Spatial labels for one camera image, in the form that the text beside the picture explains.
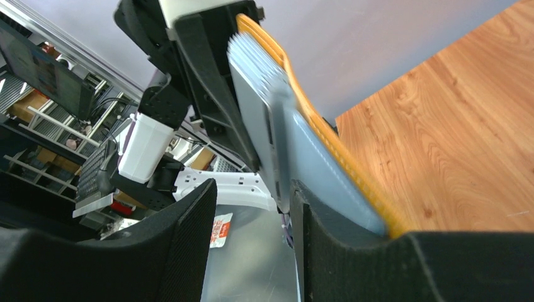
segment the white plastic part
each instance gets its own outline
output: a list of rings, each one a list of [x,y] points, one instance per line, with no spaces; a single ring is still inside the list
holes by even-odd
[[[276,211],[276,202],[256,173],[208,172],[185,168],[178,174],[174,185],[174,198],[179,202],[194,188],[207,179],[217,182],[217,204],[252,206],[267,211]]]
[[[237,1],[238,0],[159,0],[159,5],[165,18],[165,22],[167,23],[167,27],[173,28],[174,22],[182,16]]]
[[[132,135],[118,163],[121,176],[144,184],[153,175],[165,149],[174,137],[171,127],[136,113]]]

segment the white bracket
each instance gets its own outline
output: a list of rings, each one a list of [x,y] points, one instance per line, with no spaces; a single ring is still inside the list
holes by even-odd
[[[181,171],[174,182],[177,187],[174,198],[179,201],[194,188],[213,178],[217,182],[217,204],[253,206],[267,211],[277,211],[276,202],[256,173],[208,172],[191,169]]]

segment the red object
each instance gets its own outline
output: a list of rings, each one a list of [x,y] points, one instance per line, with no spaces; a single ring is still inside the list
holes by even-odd
[[[125,206],[124,204],[118,203],[116,201],[113,201],[113,203],[110,206],[113,210],[123,213],[126,216],[130,216],[132,214],[132,208]]]

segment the red and white label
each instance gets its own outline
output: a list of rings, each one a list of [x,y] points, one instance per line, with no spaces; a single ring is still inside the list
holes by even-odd
[[[226,242],[228,231],[230,230],[230,220],[233,213],[226,215],[219,215],[213,221],[212,239],[210,241],[210,248],[222,247]]]

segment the white wall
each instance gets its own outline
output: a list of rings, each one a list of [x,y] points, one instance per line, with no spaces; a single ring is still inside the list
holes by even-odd
[[[117,0],[21,1],[144,87],[154,67],[113,21]],[[515,0],[257,0],[329,120]]]
[[[262,26],[329,121],[514,2],[257,0]]]

